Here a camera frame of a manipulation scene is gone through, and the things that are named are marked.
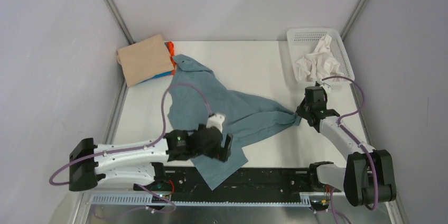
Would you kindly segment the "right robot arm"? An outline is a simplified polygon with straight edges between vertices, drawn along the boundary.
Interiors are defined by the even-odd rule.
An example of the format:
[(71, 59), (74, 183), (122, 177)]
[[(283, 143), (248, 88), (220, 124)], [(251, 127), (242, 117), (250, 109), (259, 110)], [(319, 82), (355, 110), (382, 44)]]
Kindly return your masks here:
[(327, 108), (328, 95), (323, 86), (305, 88), (304, 99), (296, 114), (326, 137), (346, 160), (345, 167), (332, 162), (310, 165), (313, 173), (307, 185), (320, 191), (329, 185), (344, 192), (354, 206), (375, 208), (381, 202), (397, 198), (393, 159), (387, 150), (377, 150), (360, 141), (341, 120), (340, 114)]

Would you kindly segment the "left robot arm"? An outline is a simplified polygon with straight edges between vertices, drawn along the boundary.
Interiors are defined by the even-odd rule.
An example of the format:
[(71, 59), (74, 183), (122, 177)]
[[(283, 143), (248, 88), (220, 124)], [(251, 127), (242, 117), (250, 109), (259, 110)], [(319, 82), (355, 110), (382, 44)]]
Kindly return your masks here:
[(165, 187), (165, 165), (206, 156), (226, 162), (231, 154), (232, 135), (214, 127), (199, 125), (196, 130), (173, 130), (156, 144), (94, 144), (83, 139), (70, 153), (69, 190), (87, 191), (96, 187), (142, 185), (153, 190)]

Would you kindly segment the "grey-blue t-shirt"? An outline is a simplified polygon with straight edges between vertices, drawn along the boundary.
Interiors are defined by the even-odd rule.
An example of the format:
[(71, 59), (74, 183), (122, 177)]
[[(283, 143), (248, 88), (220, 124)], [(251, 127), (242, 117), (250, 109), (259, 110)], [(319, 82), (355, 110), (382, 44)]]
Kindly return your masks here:
[(301, 119), (276, 101), (227, 89), (213, 71), (180, 54), (173, 58), (177, 69), (169, 93), (167, 115), (172, 128), (190, 130), (199, 124), (215, 126), (232, 136), (227, 161), (198, 156), (192, 162), (211, 190), (247, 163), (242, 148), (299, 125)]

